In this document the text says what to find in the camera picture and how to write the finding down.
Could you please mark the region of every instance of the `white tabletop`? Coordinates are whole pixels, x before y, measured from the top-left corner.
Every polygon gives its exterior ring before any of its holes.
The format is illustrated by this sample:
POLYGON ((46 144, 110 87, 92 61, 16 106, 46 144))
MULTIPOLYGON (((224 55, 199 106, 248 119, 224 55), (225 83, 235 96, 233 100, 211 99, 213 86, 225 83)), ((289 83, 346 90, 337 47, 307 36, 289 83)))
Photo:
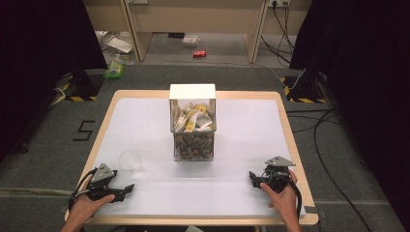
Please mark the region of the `white tabletop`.
POLYGON ((229 218, 274 217, 268 196, 254 188, 266 160, 291 160, 275 100, 217 100, 214 161, 176 162, 168 99, 120 99, 94 160, 119 170, 110 184, 135 184, 124 202, 103 206, 96 216, 229 218), (145 174, 132 179, 118 159, 126 150, 143 154, 145 174))

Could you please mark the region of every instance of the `box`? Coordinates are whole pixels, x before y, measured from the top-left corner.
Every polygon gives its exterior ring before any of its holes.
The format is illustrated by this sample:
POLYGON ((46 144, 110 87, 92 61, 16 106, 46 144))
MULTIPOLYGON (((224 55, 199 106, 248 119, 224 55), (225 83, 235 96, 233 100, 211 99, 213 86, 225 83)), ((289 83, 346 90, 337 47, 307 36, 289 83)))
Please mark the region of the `box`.
POLYGON ((171 84, 170 128, 175 161, 214 160, 215 84, 171 84))
POLYGON ((197 36, 186 35, 181 42, 182 47, 195 48, 199 43, 197 36))

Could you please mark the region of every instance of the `electrical outlet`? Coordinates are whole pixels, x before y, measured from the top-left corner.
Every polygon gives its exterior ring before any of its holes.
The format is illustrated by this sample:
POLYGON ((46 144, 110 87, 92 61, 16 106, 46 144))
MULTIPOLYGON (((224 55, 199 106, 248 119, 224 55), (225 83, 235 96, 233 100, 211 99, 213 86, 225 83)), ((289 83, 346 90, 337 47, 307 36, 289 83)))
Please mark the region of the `electrical outlet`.
POLYGON ((268 7, 274 7, 274 1, 277 1, 277 8, 285 8, 290 5, 290 0, 269 0, 268 7))

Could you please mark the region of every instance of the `yellow black tape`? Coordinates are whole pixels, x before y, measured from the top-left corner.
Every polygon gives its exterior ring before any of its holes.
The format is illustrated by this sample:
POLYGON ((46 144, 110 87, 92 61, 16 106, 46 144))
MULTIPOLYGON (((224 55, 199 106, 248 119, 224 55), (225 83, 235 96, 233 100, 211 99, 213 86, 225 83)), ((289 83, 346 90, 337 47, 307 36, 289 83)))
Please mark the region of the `yellow black tape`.
POLYGON ((66 96, 66 101, 73 101, 73 102, 95 101, 96 99, 97 97, 66 96))
POLYGON ((323 94, 319 88, 316 88, 316 91, 309 91, 308 94, 305 95, 305 93, 299 91, 297 88, 289 89, 289 86, 286 85, 286 77, 282 77, 280 80, 283 83, 284 95, 288 101, 302 103, 325 103, 325 99, 322 97, 323 94))
POLYGON ((70 79, 63 87, 63 92, 66 94, 65 100, 72 102, 85 102, 85 101, 95 101, 97 99, 98 93, 78 91, 79 89, 75 84, 72 84, 72 79, 70 79))

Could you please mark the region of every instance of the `hand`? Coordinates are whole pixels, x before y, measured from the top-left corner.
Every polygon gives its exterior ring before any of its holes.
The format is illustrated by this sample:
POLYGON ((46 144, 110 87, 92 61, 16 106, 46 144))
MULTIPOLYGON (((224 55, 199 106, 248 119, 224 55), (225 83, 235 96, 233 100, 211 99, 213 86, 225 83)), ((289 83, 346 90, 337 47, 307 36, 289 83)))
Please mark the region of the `hand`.
MULTIPOLYGON (((298 182, 298 178, 296 178, 295 173, 292 170, 289 170, 289 174, 292 178, 292 181, 296 184, 298 182)), ((261 183, 260 187, 271 198, 271 203, 268 205, 268 207, 275 207, 280 217, 282 218, 287 230, 292 232, 302 231, 296 213, 297 197, 293 188, 287 185, 281 193, 276 193, 271 189, 271 187, 269 187, 265 183, 261 183)))
POLYGON ((92 217, 101 206, 111 202, 114 198, 115 195, 110 194, 99 200, 93 201, 90 200, 86 194, 79 195, 70 210, 70 215, 64 224, 62 232, 79 231, 85 221, 92 217))

